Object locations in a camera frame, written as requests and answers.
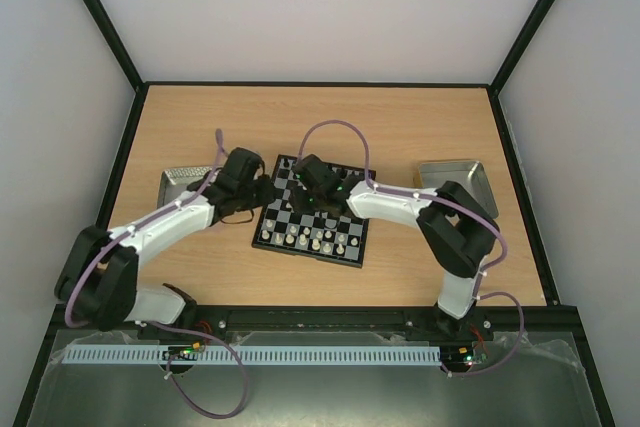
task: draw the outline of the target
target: gray wall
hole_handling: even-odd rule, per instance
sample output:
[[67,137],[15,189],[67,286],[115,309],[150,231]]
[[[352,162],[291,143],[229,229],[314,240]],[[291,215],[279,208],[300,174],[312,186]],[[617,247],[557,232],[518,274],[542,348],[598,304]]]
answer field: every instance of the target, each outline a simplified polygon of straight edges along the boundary
[[0,425],[10,425],[133,92],[81,0],[0,0]]
[[502,97],[562,301],[638,425],[640,2],[558,0]]
[[490,82],[536,0],[102,0],[148,80]]

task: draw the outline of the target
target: circuit board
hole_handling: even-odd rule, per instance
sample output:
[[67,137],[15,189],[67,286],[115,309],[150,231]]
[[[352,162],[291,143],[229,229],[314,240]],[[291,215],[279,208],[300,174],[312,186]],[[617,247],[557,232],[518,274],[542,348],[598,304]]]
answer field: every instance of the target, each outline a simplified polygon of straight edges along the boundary
[[[361,268],[369,221],[344,216],[334,218],[326,212],[316,212],[315,215],[293,212],[289,203],[291,189],[301,185],[292,171],[295,162],[296,157],[278,156],[271,177],[276,200],[262,209],[251,245]],[[329,165],[343,178],[355,174],[364,180],[364,169]],[[375,178],[375,172],[369,171],[369,174]]]

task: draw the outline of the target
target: robotic arm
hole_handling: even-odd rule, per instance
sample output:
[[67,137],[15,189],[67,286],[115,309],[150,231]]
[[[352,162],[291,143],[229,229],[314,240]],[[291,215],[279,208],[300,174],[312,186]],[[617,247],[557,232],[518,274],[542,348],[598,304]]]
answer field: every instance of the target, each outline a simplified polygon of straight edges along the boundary
[[190,326],[195,302],[169,285],[145,285],[138,273],[153,257],[189,234],[206,229],[236,212],[265,206],[274,200],[274,187],[257,154],[236,148],[224,167],[189,185],[170,204],[130,224],[110,231],[91,226],[78,235],[56,283],[55,294],[65,302],[72,297],[92,259],[115,243],[104,258],[106,265],[91,272],[77,292],[73,312],[108,331],[125,321],[157,321]]
[[420,229],[438,263],[445,269],[438,308],[455,320],[465,317],[475,301],[480,266],[495,243],[495,236],[477,221],[461,216],[421,194],[440,197],[482,217],[495,229],[496,223],[471,195],[456,182],[439,189],[407,189],[367,182],[357,176],[342,179],[315,155],[293,168],[303,187],[292,191],[291,205],[300,213],[326,211],[333,216],[383,219]]

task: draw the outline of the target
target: empty metal tray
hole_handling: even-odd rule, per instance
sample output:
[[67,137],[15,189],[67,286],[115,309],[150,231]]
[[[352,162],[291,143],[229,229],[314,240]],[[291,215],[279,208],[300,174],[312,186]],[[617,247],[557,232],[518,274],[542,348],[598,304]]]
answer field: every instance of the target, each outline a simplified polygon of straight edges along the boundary
[[418,166],[416,183],[418,187],[437,189],[447,180],[461,184],[476,201],[484,207],[491,218],[498,217],[487,173],[479,160],[457,160],[446,162],[425,162]]
[[187,185],[200,180],[211,170],[211,166],[176,167],[167,169],[160,176],[160,192],[158,192],[158,207],[167,205],[187,190]]

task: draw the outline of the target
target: wooden table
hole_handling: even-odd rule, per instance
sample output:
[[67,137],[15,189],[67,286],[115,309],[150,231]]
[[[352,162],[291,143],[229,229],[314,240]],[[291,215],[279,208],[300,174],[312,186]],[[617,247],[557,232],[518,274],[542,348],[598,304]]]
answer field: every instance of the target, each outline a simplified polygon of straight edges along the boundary
[[[544,305],[484,89],[152,86],[111,225],[156,208],[163,170],[209,164],[217,127],[224,130],[227,149],[260,153],[271,172],[279,153],[295,155],[307,129],[326,119],[347,120],[364,132],[371,167],[382,183],[413,186],[421,161],[482,161],[509,256],[490,271],[481,293],[505,290],[523,304]],[[330,162],[363,162],[360,140],[341,126],[316,131],[306,151]],[[364,267],[357,269],[254,249],[255,223],[194,234],[145,266],[141,280],[169,282],[201,304],[419,306],[437,299],[443,269],[417,229],[372,220]]]

